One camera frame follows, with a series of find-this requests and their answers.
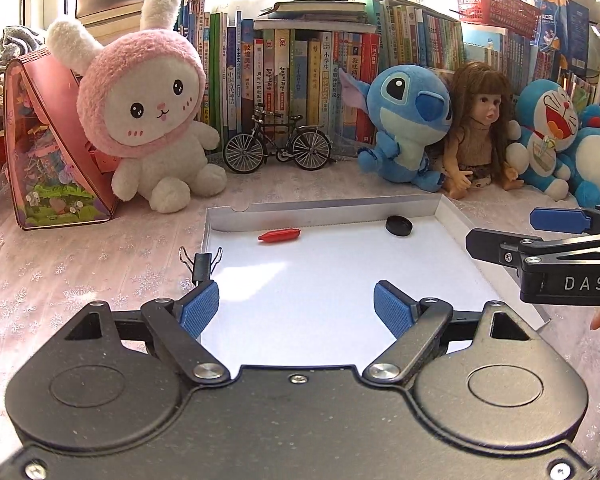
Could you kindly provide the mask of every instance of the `doll with brown hair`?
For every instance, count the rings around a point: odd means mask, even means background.
[[[442,156],[448,196],[462,200],[469,189],[492,181],[507,191],[522,187],[505,160],[512,108],[506,76],[486,63],[470,62],[454,74],[449,94],[453,121]]]

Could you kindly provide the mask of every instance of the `doraemon plush toy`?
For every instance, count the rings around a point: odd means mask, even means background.
[[[366,113],[378,129],[375,148],[358,153],[360,169],[389,182],[439,190],[445,176],[429,167],[425,147],[443,139],[451,126],[451,100],[440,78],[417,65],[399,65],[371,85],[342,69],[340,81],[344,103]]]
[[[191,193],[211,196],[226,185],[223,168],[208,164],[204,150],[220,137],[194,121],[205,89],[200,56],[173,31],[180,0],[144,0],[140,31],[107,46],[73,18],[49,27],[46,45],[83,78],[77,110],[84,133],[101,152],[121,159],[113,193],[136,193],[152,209],[183,209]]]
[[[580,207],[600,205],[600,106],[580,115],[581,128],[573,144],[558,155],[571,168],[569,188]]]
[[[538,188],[554,200],[569,193],[569,165],[558,158],[573,144],[578,131],[578,115],[571,98],[552,81],[533,81],[521,92],[516,104],[520,128],[510,129],[507,162],[526,184]]]

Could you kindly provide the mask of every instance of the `blue stitch plush toy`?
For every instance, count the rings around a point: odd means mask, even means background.
[[[507,162],[526,184],[556,201],[565,199],[571,168],[558,153],[573,144],[578,131],[571,98],[557,83],[533,81],[520,94],[516,119],[520,129],[513,130]]]
[[[399,65],[371,85],[342,69],[340,81],[344,103],[362,110],[378,128],[375,148],[358,153],[360,169],[390,182],[439,190],[445,176],[430,168],[425,147],[443,139],[451,126],[451,100],[440,78],[417,65]]]
[[[595,207],[600,205],[600,106],[585,108],[580,124],[575,141],[558,158],[571,169],[569,189],[578,205]]]

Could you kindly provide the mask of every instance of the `miniature bicycle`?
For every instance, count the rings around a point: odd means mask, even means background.
[[[331,141],[318,126],[298,126],[302,115],[292,115],[288,123],[265,124],[266,116],[281,119],[282,114],[267,112],[263,105],[256,105],[253,111],[253,130],[248,134],[237,134],[227,141],[222,150],[225,164],[234,173],[253,173],[266,163],[269,146],[279,162],[294,161],[300,168],[315,171],[332,162]],[[284,146],[278,146],[274,140],[264,134],[264,128],[284,126],[288,138]]]

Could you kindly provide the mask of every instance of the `doraemon's mouth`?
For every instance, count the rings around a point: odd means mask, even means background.
[[[569,123],[557,111],[549,106],[546,107],[546,125],[552,135],[558,140],[566,139],[571,135]]]

